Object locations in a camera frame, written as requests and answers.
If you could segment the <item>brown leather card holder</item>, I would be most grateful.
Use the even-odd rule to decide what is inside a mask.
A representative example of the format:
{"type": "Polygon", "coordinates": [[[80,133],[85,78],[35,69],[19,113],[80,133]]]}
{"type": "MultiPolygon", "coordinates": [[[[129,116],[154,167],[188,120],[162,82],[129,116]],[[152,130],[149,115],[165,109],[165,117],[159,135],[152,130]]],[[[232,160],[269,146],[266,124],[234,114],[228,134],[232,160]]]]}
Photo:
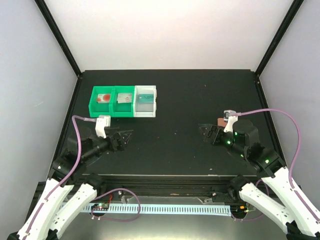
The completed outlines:
{"type": "Polygon", "coordinates": [[[219,127],[225,128],[227,126],[227,122],[224,120],[224,118],[218,118],[217,119],[217,125],[219,127]]]}

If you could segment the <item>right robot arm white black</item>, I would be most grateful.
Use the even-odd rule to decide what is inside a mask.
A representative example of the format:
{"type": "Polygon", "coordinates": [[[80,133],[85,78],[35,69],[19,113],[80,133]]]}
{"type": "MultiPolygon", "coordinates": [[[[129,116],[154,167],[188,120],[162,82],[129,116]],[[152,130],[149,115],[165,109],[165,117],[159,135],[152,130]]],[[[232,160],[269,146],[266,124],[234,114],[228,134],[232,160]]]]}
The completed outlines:
{"type": "Polygon", "coordinates": [[[242,175],[230,181],[227,189],[230,200],[242,200],[257,208],[285,233],[288,240],[320,238],[320,222],[313,216],[318,210],[295,181],[289,180],[285,161],[276,151],[260,143],[259,131],[249,120],[229,121],[225,127],[199,124],[198,128],[204,141],[213,146],[223,146],[250,164],[280,202],[263,193],[242,175]]]}

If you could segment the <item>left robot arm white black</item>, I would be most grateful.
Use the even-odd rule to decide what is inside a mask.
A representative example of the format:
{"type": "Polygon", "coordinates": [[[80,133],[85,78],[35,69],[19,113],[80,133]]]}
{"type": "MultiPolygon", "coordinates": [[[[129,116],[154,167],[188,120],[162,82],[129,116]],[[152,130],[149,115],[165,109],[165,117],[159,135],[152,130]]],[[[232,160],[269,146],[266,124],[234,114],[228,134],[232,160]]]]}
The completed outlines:
{"type": "Polygon", "coordinates": [[[11,233],[9,240],[58,240],[81,210],[108,192],[101,176],[91,173],[67,203],[65,198],[83,176],[91,159],[103,153],[124,151],[132,130],[105,130],[105,138],[92,136],[88,128],[77,129],[68,138],[67,147],[51,166],[45,187],[23,227],[11,233]]]}

